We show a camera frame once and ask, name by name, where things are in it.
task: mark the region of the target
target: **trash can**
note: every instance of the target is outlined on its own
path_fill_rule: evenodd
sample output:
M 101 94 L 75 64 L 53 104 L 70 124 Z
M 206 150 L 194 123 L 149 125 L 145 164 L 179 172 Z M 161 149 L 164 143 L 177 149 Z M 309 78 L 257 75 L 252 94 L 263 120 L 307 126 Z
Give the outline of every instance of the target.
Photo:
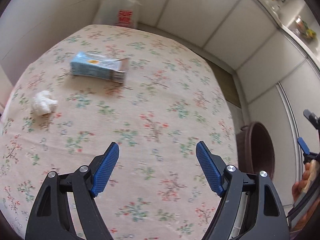
M 266 127 L 260 122 L 252 122 L 241 128 L 236 142 L 239 170 L 251 174 L 266 171 L 272 179 L 275 151 Z

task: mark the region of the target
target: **plastic bag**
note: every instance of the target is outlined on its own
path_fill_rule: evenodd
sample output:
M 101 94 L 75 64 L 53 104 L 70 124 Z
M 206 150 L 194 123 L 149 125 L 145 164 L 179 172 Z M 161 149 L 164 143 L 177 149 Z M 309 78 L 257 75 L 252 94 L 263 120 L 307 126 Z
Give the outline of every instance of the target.
M 137 0 L 101 0 L 93 24 L 137 28 L 139 20 Z

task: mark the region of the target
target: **floral pattern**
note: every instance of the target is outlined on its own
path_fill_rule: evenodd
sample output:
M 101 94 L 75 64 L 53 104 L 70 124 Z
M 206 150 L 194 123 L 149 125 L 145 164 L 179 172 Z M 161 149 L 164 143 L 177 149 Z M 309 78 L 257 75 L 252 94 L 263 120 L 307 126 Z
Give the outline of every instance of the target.
M 124 84 L 73 76 L 69 64 L 79 51 L 128 57 Z M 30 100 L 42 90 L 59 103 L 55 113 L 36 116 Z M 185 46 L 152 33 L 87 26 L 32 63 L 9 103 L 1 117 L 0 208 L 22 237 L 46 175 L 88 165 L 113 141 L 119 160 L 96 202 L 115 240 L 202 239 L 220 198 L 196 143 L 237 165 L 232 119 L 212 70 Z M 70 212 L 84 238 L 74 203 Z

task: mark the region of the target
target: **table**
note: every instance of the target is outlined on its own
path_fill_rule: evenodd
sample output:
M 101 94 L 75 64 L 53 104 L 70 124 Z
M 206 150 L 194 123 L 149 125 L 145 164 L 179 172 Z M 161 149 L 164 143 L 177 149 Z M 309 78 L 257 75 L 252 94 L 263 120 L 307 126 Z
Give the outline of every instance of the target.
M 72 76 L 79 51 L 129 57 L 125 84 Z M 30 100 L 42 90 L 59 105 L 37 117 Z M 96 203 L 114 239 L 200 240 L 220 198 L 196 143 L 237 165 L 231 114 L 210 67 L 176 41 L 139 30 L 89 25 L 49 49 L 21 76 L 2 122 L 0 209 L 21 236 L 46 174 L 73 172 L 112 141 L 120 157 Z M 85 238 L 72 195 L 69 204 Z

